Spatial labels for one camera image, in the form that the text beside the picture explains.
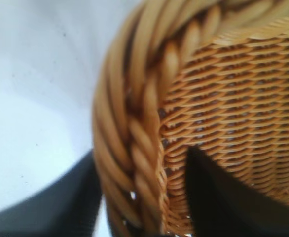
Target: white surface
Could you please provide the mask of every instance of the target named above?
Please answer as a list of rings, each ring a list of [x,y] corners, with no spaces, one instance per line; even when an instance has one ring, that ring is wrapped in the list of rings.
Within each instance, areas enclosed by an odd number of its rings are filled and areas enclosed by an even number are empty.
[[[55,182],[91,148],[99,68],[134,2],[0,0],[0,211]],[[98,228],[96,236],[107,235]]]
[[[92,237],[110,237],[110,230],[108,227],[105,201],[102,199],[98,219],[95,224],[94,233]]]

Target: woven rattan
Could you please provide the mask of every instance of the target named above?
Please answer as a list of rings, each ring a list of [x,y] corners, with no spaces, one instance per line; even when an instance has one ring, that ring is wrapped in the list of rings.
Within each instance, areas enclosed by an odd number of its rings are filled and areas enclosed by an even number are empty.
[[[194,235],[191,145],[289,205],[289,0],[141,2],[103,64],[93,134],[120,236]]]

